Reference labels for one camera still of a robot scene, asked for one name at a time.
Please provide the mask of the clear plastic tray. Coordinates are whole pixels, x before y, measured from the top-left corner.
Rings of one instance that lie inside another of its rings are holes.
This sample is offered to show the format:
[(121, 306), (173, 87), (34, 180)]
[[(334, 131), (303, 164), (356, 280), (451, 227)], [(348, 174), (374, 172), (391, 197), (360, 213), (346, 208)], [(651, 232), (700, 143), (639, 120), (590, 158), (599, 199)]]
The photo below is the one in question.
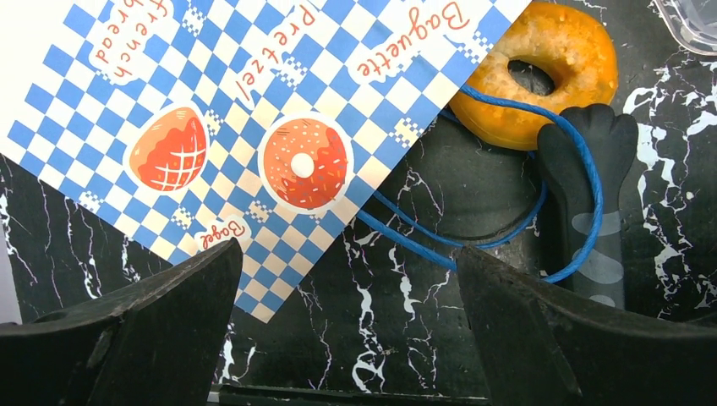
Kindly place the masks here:
[(654, 0), (675, 41), (689, 52), (716, 56), (716, 0)]

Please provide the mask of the round yellow fake bun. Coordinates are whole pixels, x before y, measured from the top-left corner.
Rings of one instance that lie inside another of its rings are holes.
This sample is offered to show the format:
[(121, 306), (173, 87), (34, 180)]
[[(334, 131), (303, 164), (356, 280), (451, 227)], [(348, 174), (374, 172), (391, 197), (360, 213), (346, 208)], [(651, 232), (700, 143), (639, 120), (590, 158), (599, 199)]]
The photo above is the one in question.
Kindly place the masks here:
[[(619, 84), (613, 42), (602, 23), (576, 8), (532, 2), (495, 44), (467, 84), (488, 96), (542, 107), (609, 104)], [(481, 140), (532, 151), (549, 121), (458, 92), (449, 102), (457, 119)]]

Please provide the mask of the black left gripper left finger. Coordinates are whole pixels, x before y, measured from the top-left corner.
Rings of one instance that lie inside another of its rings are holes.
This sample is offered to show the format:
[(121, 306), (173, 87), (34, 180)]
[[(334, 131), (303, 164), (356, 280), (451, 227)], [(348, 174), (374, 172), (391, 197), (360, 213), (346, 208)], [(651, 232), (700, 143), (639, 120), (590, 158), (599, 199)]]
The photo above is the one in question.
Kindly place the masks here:
[(242, 264), (230, 239), (98, 299), (2, 325), (2, 404), (206, 404)]

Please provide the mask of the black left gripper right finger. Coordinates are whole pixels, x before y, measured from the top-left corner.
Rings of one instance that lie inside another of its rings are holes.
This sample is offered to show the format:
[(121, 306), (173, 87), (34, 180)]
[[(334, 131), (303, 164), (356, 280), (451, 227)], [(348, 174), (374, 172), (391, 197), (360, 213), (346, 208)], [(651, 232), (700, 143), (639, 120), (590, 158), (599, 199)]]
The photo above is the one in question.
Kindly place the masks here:
[(618, 310), (473, 248), (457, 258), (494, 405), (713, 405), (716, 328)]

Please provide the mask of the checkered paper bread bag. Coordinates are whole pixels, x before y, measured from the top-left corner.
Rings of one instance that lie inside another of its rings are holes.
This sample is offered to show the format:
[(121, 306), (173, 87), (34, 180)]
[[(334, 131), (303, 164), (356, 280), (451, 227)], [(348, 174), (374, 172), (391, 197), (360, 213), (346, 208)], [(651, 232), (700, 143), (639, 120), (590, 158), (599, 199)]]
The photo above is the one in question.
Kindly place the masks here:
[(537, 1), (4, 1), (1, 152), (269, 321)]

